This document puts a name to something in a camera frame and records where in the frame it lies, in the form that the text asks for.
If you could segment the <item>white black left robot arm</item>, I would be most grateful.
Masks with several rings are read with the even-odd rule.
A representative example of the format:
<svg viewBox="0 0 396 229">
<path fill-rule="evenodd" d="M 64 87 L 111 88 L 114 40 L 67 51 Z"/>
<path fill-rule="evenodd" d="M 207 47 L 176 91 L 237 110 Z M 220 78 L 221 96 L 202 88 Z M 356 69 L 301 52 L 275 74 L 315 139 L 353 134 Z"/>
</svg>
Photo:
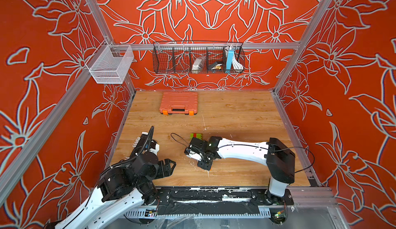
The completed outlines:
<svg viewBox="0 0 396 229">
<path fill-rule="evenodd" d="M 155 179 L 173 174 L 176 163 L 159 160 L 154 128 L 143 132 L 127 160 L 106 168 L 90 196 L 64 220 L 48 222 L 46 229 L 102 229 L 121 215 L 158 199 Z"/>
</svg>

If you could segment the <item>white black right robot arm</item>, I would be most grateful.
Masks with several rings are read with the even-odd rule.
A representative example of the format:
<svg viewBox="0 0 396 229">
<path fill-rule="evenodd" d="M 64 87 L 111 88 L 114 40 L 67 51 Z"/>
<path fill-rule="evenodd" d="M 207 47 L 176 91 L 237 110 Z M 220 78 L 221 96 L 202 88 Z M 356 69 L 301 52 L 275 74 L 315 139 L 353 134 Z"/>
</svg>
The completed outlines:
<svg viewBox="0 0 396 229">
<path fill-rule="evenodd" d="M 184 153 L 196 161 L 198 167 L 211 170 L 216 159 L 241 159 L 264 165 L 271 174 L 265 197 L 259 200 L 266 205 L 285 199 L 286 189 L 295 182 L 296 155 L 277 138 L 266 142 L 242 142 L 212 136 L 209 140 L 193 137 Z"/>
</svg>

